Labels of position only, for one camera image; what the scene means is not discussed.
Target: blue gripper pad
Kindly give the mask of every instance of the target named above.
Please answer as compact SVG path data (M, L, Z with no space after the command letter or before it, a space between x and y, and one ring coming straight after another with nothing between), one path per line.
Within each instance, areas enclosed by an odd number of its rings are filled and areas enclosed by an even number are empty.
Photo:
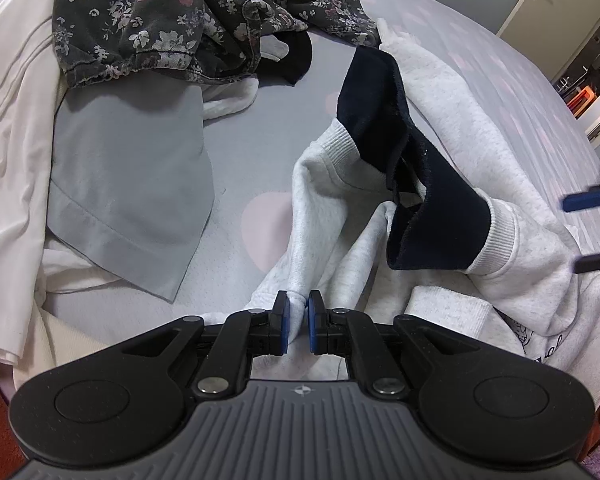
M600 207L600 189L574 193L562 199L562 210L567 213L593 207Z
M309 323L309 351L314 353L317 351L317 341L315 338L315 308L314 302L309 296L309 299L306 302L307 307L307 321Z
M289 309L289 298L286 298L285 309L282 313L282 332L280 334L280 347L283 354L286 354L289 348Z

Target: bed sheet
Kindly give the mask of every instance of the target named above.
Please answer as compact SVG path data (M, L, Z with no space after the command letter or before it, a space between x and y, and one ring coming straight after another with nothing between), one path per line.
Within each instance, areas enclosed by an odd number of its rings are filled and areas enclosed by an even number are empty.
M434 0L361 0L373 18L413 34L464 77L504 132L520 165L557 211L568 192L595 183L600 163L540 71L486 29ZM122 282L50 294L45 308L106 344L172 319L240 310L282 256L291 230L291 173L330 124L354 48L311 32L314 60L295 87L261 80L242 113L205 124L216 200L173 304ZM411 106L414 122L437 137ZM584 253L600 251L600 209L558 217Z

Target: white fabric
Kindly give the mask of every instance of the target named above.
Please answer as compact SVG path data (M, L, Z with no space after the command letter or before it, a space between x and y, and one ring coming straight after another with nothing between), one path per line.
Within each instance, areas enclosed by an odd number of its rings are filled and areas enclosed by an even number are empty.
M260 55L264 59L270 59L276 63L289 53L289 46L280 41L273 34L260 38Z
M491 310L493 307L480 298L440 286L418 285L413 288L404 313L477 338Z
M494 271L493 259L483 250L468 269L472 282L510 318L525 355L570 372L599 403L600 272L571 273L580 254L576 241L542 200L464 80L409 34L390 30L384 20L378 28L381 49L395 57L407 97L458 170L493 198L492 223L494 215L500 224L507 217L514 221L510 260Z
M45 237L60 78L52 7L0 0L0 361L10 364L24 348Z
M65 90L52 46L53 2L0 0L0 362L17 364L16 373L101 348L40 308L46 291L73 292L117 279L57 241L45 245L54 116ZM203 118L248 107L257 89L255 76L203 86ZM25 346L27 337L36 340Z

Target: dark floral garment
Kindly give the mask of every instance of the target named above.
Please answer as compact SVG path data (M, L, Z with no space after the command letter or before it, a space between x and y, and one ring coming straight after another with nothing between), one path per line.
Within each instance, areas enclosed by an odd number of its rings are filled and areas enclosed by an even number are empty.
M55 0L53 40L70 88L157 68L222 84L255 72L261 36L307 23L379 44L360 0Z

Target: ribbed cuff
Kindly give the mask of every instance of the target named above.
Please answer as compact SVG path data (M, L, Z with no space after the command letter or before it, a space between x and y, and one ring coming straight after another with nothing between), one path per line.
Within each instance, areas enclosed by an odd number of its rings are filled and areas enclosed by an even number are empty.
M331 121L330 126L318 139L325 155L329 158L336 173L346 181L351 165L360 160L360 152L347 129L339 120Z
M414 287L405 314L477 338L493 307L487 301L440 286Z
M480 189L476 189L476 192L489 205L491 228L487 241L466 273L485 276L498 272L514 256L518 245L518 226L504 202L492 199Z

